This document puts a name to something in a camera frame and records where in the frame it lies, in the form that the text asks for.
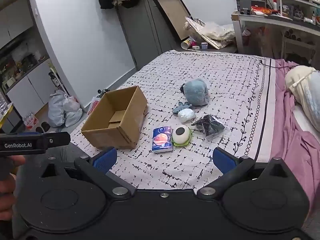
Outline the person's left hand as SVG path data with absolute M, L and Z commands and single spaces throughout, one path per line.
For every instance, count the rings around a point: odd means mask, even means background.
M 25 157 L 22 155 L 9 156 L 1 163 L 1 220 L 12 219 L 12 206 L 15 204 L 14 190 L 16 187 L 15 177 L 10 173 L 16 167 L 25 163 Z

